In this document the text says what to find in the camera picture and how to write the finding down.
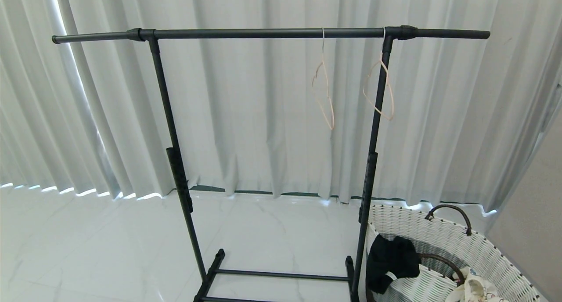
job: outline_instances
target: white marble floor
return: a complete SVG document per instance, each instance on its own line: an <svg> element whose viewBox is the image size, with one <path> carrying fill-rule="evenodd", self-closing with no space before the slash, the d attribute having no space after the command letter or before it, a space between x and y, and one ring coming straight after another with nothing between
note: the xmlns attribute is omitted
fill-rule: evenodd
<svg viewBox="0 0 562 302"><path fill-rule="evenodd" d="M0 196L2 302L184 302L200 286L176 194L113 201L9 187ZM228 269L345 276L345 257L355 258L359 200L345 205L335 198L192 196L206 268L219 248L226 251L222 267ZM483 230L480 209L466 209L472 226ZM461 219L453 212L440 216ZM245 276L219 275L209 294L349 300L345 282Z"/></svg>

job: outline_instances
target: white wicker basket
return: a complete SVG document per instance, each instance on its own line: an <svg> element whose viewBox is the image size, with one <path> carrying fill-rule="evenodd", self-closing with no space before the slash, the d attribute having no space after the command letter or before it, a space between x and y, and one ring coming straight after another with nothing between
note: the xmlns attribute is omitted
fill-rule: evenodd
<svg viewBox="0 0 562 302"><path fill-rule="evenodd" d="M441 218L433 219L433 212L439 208L458 210L467 226ZM482 234L472 232L470 221L461 208L441 204L429 213L424 213L396 206L375 205L369 213L367 251L371 249L377 234L387 239L397 235L408 238L419 253L439 255L458 268L470 266L484 279L492 281L500 296L510 302L540 301L536 289L500 250ZM384 295L373 292L374 299L377 302L444 301L456 288L455 282L450 280L452 269L437 260L422 259L422 264L420 276L395 280Z"/></svg>

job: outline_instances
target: wall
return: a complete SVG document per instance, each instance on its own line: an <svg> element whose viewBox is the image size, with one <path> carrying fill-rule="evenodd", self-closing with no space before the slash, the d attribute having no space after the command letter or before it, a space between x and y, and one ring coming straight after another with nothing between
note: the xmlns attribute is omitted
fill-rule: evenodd
<svg viewBox="0 0 562 302"><path fill-rule="evenodd" d="M562 114L488 236L551 301L562 298Z"/></svg>

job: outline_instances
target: black garment rack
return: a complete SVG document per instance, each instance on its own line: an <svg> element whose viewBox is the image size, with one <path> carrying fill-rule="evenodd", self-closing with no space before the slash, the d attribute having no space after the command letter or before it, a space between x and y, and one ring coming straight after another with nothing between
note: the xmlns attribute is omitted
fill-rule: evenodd
<svg viewBox="0 0 562 302"><path fill-rule="evenodd" d="M100 40L134 40L148 41L152 59L156 69L156 77L160 87L160 95L166 114L168 130L172 147L166 149L166 153L170 162L171 170L174 176L174 182L177 188L177 194L181 203L181 209L185 216L185 222L195 253L195 260L201 275L201 287L199 292L193 299L194 302L265 302L257 300L243 300L239 298L216 298L207 296L209 289L213 284L213 280L217 274L237 274L245 276L261 276L261 277L279 277L279 278L296 278L309 280L333 280L345 281L349 286L349 297L351 302L359 302L359 276L361 273L361 264L363 262L363 253L365 247L365 236L367 233L367 219L369 216L369 208L371 207L371 195L373 193L373 182L375 178L375 168L377 165L377 136L381 116L375 112L373 116L373 126L371 128L371 142L369 143L369 154L367 156L367 170L365 171L365 182L363 185L363 196L361 207L359 209L359 222L361 223L359 230L359 242L357 244L357 262L353 267L353 259L347 256L345 266L347 276L323 276L316 274L296 274L296 273L279 273L279 272L257 272L249 270L227 270L221 269L220 265L225 257L225 252L221 248L215 256L215 260L211 264L208 271L205 271L201 249L195 234L193 219L193 204L189 196L187 178L183 161L181 160L181 152L179 141L177 140L177 132L175 128L174 116L170 104L170 96L166 87L164 78L164 70L162 68L162 59L160 58L160 47L158 40L162 39L278 39L278 38L384 38L382 48L382 62L388 66L390 53L392 50L392 42L394 40L409 40L413 38L460 38L460 39L480 39L485 40L490 36L489 31L475 30L444 30L444 29L418 29L413 26L388 26L385 28L316 28L316 29L189 29L189 30L156 30L156 29L131 29L126 32L107 32L93 34L76 34L70 36L52 36L55 44L70 42L86 42ZM379 82L375 106L382 109L383 96L385 94L386 72L383 68L380 70Z"/></svg>

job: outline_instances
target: basket handle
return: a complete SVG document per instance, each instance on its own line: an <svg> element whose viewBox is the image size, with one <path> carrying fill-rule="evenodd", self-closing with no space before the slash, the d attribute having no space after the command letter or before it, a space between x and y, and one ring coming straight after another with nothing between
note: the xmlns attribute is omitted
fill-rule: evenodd
<svg viewBox="0 0 562 302"><path fill-rule="evenodd" d="M435 208L432 208L427 216L425 216L426 220L432 220L435 216L433 216L433 212L435 212L437 209L440 208L452 208L457 210L458 212L460 212L460 214L462 214L462 217L464 218L464 222L466 222L466 235L470 236L472 235L472 226L470 226L470 220L468 219L468 216L466 215L466 213L459 208L458 206L454 206L454 205L450 205L450 204L439 204L438 206L436 206Z"/></svg>
<svg viewBox="0 0 562 302"><path fill-rule="evenodd" d="M420 258L432 258L432 259L441 260L442 262L447 264L449 267L451 267L453 269L453 271L457 274L458 280L459 280L457 286L460 286L460 285L464 284L465 278L464 278L464 275L462 274L462 272L460 271L460 269L457 266L455 266L455 264L453 264L452 262L447 260L446 258L441 257L441 256L436 255L436 254L418 254L418 256Z"/></svg>

